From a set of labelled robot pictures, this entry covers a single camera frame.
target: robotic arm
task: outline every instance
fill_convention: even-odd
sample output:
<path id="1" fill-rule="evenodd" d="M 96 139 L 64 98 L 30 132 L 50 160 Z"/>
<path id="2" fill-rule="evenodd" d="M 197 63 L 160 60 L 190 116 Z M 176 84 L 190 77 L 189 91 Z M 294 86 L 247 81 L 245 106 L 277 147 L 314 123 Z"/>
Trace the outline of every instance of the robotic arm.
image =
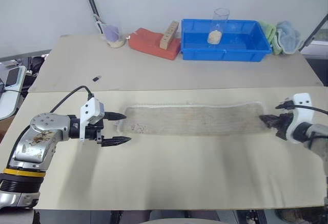
<path id="1" fill-rule="evenodd" d="M 288 110 L 288 113 L 276 115 L 261 115 L 260 119 L 268 128 L 276 128 L 276 136 L 292 143 L 303 143 L 306 148 L 319 155 L 323 160 L 323 167 L 328 183 L 328 127 L 313 124 L 314 111 L 328 115 L 327 111 L 312 107 L 308 93 L 298 93 L 287 98 L 276 109 Z"/>
<path id="2" fill-rule="evenodd" d="M 103 119 L 121 120 L 122 114 L 105 112 L 104 105 L 93 95 L 81 107 L 80 119 L 75 115 L 42 113 L 34 118 L 18 137 L 0 174 L 0 209 L 3 207 L 32 208 L 37 205 L 40 186 L 46 175 L 59 141 L 70 138 L 94 140 L 102 147 L 116 146 L 131 138 L 104 138 Z"/>

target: yellow ring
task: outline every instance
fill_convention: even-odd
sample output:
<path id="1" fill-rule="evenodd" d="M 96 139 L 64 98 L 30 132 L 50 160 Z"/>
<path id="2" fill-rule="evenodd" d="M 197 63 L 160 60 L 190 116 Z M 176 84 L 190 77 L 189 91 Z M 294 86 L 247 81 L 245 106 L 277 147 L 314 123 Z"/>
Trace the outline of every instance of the yellow ring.
<path id="1" fill-rule="evenodd" d="M 30 176 L 30 177 L 45 177 L 46 176 L 46 173 L 22 171 L 22 170 L 15 170 L 15 169 L 4 169 L 4 174 L 13 174 L 13 175 Z"/>

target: blue plastic bin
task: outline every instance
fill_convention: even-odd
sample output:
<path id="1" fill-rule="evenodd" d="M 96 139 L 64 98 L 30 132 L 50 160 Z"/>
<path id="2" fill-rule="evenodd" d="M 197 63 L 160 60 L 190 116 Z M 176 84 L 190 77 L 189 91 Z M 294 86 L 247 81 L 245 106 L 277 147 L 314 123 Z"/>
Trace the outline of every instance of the blue plastic bin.
<path id="1" fill-rule="evenodd" d="M 228 20 L 221 41 L 207 43 L 212 20 L 183 19 L 181 52 L 184 60 L 260 62 L 271 47 L 257 21 Z"/>

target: wooden block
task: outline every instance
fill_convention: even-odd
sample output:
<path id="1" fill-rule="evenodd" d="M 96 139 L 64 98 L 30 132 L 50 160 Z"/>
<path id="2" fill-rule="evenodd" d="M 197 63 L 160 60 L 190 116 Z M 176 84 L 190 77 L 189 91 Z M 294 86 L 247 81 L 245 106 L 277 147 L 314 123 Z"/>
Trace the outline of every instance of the wooden block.
<path id="1" fill-rule="evenodd" d="M 179 22 L 172 21 L 166 32 L 164 33 L 162 39 L 160 40 L 159 47 L 162 49 L 167 49 L 174 37 L 176 30 L 178 30 Z"/>

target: red sponge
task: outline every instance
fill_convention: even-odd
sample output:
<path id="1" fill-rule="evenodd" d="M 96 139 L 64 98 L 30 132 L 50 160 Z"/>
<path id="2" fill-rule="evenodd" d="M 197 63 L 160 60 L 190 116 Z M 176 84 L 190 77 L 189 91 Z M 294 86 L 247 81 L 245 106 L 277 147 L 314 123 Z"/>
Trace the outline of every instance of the red sponge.
<path id="1" fill-rule="evenodd" d="M 137 31 L 130 34 L 129 46 L 132 49 L 142 51 L 147 54 L 174 60 L 180 52 L 181 39 L 172 39 L 168 49 L 164 50 L 159 47 L 162 37 L 162 33 L 154 33 L 145 28 L 139 28 Z"/>

